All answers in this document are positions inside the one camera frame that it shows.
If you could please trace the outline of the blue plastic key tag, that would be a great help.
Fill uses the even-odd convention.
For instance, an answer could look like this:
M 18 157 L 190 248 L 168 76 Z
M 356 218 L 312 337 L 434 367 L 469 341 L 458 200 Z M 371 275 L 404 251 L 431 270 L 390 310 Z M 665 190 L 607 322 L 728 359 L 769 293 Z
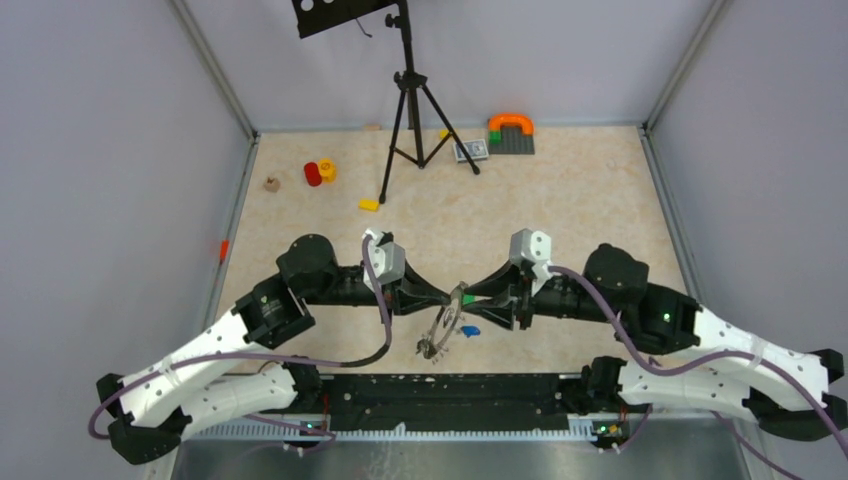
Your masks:
M 478 327 L 472 326 L 472 325 L 463 326 L 463 327 L 460 328 L 460 331 L 467 338 L 479 336 L 481 334 L 480 329 Z

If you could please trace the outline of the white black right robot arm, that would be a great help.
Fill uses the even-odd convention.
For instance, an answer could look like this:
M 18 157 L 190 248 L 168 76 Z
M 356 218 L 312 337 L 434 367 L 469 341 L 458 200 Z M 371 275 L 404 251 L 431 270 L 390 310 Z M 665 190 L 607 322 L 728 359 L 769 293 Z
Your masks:
M 586 368 L 586 397 L 600 412 L 622 403 L 709 410 L 805 442 L 846 429 L 847 404 L 830 392 L 845 373 L 839 352 L 776 345 L 648 274 L 646 263 L 606 243 L 579 273 L 533 247 L 472 284 L 467 311 L 509 330 L 536 316 L 609 324 L 629 356 Z

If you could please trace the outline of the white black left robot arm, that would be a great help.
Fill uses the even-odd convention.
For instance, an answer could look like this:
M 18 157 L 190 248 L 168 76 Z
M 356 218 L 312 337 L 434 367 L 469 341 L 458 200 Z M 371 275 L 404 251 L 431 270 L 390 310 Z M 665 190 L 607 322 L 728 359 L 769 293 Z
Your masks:
M 341 266 L 332 243 L 307 234 L 210 327 L 174 352 L 129 375 L 96 384 L 99 413 L 111 423 L 102 439 L 141 465 L 212 426 L 264 410 L 308 413 L 319 404 L 321 361 L 282 356 L 278 348 L 312 328 L 310 305 L 374 306 L 385 333 L 393 318 L 449 303 L 424 280 L 391 234 L 369 230 L 362 260 Z

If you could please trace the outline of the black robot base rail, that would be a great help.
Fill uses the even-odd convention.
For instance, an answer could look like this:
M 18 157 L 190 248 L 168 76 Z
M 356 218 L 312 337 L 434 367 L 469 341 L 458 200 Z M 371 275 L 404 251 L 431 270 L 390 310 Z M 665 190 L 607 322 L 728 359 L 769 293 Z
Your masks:
M 559 433 L 579 418 L 611 415 L 588 434 L 608 441 L 612 426 L 648 411 L 619 396 L 614 376 L 623 361 L 602 357 L 578 374 L 334 374 L 295 369 L 297 398 L 276 413 L 315 415 L 334 432 L 372 435 L 403 427 L 414 434 L 471 436 Z

